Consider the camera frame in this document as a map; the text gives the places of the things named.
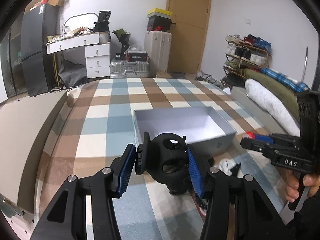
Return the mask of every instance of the silver suitcase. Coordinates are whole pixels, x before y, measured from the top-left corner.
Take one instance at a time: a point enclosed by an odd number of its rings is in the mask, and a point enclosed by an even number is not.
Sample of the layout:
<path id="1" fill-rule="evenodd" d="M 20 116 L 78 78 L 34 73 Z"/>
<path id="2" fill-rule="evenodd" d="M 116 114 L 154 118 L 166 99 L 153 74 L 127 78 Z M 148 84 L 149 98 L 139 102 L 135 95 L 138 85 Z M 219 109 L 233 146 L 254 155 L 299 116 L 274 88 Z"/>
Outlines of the silver suitcase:
<path id="1" fill-rule="evenodd" d="M 112 60 L 110 78 L 141 78 L 149 77 L 149 63 L 143 61 L 128 62 Z"/>

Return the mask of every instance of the black shoe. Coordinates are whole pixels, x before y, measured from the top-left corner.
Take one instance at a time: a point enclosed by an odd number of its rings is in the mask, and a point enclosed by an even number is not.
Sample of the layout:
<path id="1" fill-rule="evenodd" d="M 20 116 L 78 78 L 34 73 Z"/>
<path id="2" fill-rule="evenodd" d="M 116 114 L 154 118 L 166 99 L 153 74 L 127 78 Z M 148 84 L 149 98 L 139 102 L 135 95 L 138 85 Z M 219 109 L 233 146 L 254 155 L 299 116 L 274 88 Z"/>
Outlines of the black shoe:
<path id="1" fill-rule="evenodd" d="M 244 49 L 242 47 L 236 48 L 236 52 L 234 54 L 234 57 L 241 59 L 243 52 L 244 52 Z"/>
<path id="2" fill-rule="evenodd" d="M 249 49 L 244 50 L 241 59 L 245 61 L 250 61 L 251 51 Z"/>

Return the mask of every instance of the black box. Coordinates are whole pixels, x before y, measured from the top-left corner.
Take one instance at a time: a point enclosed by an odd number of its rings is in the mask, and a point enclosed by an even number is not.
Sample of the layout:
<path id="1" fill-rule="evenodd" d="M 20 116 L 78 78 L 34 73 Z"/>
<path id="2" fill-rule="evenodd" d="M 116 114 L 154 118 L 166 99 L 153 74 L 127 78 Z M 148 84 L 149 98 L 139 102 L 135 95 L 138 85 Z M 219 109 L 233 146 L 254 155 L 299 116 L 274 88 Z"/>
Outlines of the black box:
<path id="1" fill-rule="evenodd" d="M 131 50 L 127 51 L 127 61 L 144 61 L 148 60 L 148 53 L 144 50 Z"/>
<path id="2" fill-rule="evenodd" d="M 153 15 L 149 18 L 147 31 L 166 32 L 170 30 L 171 19 L 164 18 L 158 15 Z"/>

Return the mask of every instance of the plaid tablecloth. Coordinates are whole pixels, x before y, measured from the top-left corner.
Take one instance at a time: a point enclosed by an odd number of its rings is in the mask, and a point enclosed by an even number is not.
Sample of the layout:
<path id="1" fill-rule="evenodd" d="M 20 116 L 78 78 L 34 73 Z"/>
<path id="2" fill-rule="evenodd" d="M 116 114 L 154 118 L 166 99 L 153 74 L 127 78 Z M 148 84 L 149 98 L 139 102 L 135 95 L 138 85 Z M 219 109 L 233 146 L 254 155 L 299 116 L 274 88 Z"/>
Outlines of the plaid tablecloth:
<path id="1" fill-rule="evenodd" d="M 91 176 L 137 144 L 135 110 L 160 107 L 212 106 L 237 131 L 227 151 L 215 158 L 241 163 L 240 176 L 252 174 L 278 212 L 284 206 L 284 180 L 260 153 L 240 147 L 245 131 L 266 134 L 261 123 L 218 87 L 176 79 L 109 79 L 91 82 L 70 92 L 49 135 L 41 157 L 35 208 L 41 215 L 71 174 Z M 88 239 L 93 239 L 91 202 L 87 197 Z M 189 193 L 169 194 L 148 174 L 133 172 L 127 192 L 113 201 L 123 240 L 199 239 L 203 221 Z"/>

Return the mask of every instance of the silver screw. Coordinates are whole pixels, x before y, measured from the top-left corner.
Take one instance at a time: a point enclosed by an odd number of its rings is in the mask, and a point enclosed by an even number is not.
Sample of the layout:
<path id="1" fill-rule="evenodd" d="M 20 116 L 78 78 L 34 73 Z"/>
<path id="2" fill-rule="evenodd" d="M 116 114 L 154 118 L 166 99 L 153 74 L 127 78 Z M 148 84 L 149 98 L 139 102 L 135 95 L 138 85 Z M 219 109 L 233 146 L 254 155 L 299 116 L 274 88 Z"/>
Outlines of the silver screw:
<path id="1" fill-rule="evenodd" d="M 73 182 L 73 181 L 75 181 L 76 180 L 76 176 L 75 175 L 70 175 L 69 177 L 68 177 L 68 181 L 69 182 Z"/>
<path id="2" fill-rule="evenodd" d="M 112 171 L 111 168 L 106 167 L 106 168 L 104 168 L 104 169 L 102 170 L 102 173 L 103 173 L 103 174 L 108 174 L 108 173 L 110 173 L 111 171 Z"/>
<path id="3" fill-rule="evenodd" d="M 245 178 L 245 180 L 247 180 L 247 181 L 253 181 L 253 176 L 250 175 L 250 174 L 245 175 L 244 178 Z"/>
<path id="4" fill-rule="evenodd" d="M 219 172 L 219 169 L 217 167 L 210 167 L 209 171 L 211 173 L 218 173 Z"/>

